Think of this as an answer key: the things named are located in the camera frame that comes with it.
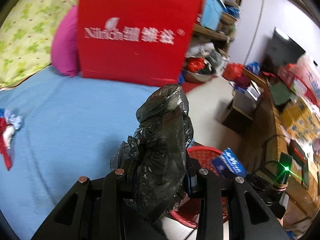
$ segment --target red ribbon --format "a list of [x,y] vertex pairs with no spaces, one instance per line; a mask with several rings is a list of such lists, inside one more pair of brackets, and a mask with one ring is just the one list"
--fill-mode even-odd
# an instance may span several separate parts
[[12,161],[10,156],[8,155],[7,148],[5,147],[5,143],[3,140],[3,133],[7,126],[8,125],[5,119],[0,117],[0,152],[3,155],[4,164],[7,167],[7,170],[10,170],[10,168],[12,167]]

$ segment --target blue blanket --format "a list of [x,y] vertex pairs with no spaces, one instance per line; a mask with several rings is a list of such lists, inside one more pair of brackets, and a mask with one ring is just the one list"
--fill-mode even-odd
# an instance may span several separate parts
[[156,89],[68,78],[50,66],[0,92],[0,107],[24,118],[10,171],[0,155],[0,209],[21,240],[33,236],[79,176],[110,172],[111,156],[139,125],[136,110]]

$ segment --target blue storage box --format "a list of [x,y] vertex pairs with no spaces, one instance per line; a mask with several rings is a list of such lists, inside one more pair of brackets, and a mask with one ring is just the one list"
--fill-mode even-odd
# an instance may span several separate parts
[[206,0],[201,25],[216,31],[224,8],[221,0]]

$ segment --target ninch logo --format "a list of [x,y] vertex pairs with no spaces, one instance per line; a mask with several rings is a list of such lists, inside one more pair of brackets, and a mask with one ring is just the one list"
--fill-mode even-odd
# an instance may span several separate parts
[[140,35],[140,28],[137,27],[124,27],[120,32],[117,25],[120,18],[112,17],[108,19],[104,25],[104,30],[100,28],[84,28],[84,36],[86,38],[116,40],[116,41],[144,41],[144,42],[162,42],[174,45],[175,33],[172,30],[158,31],[156,28],[142,29]]

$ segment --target green floral bedsheet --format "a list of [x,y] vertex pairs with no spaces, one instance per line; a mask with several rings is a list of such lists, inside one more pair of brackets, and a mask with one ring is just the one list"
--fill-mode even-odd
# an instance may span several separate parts
[[19,0],[0,28],[0,88],[50,64],[53,35],[77,0]]

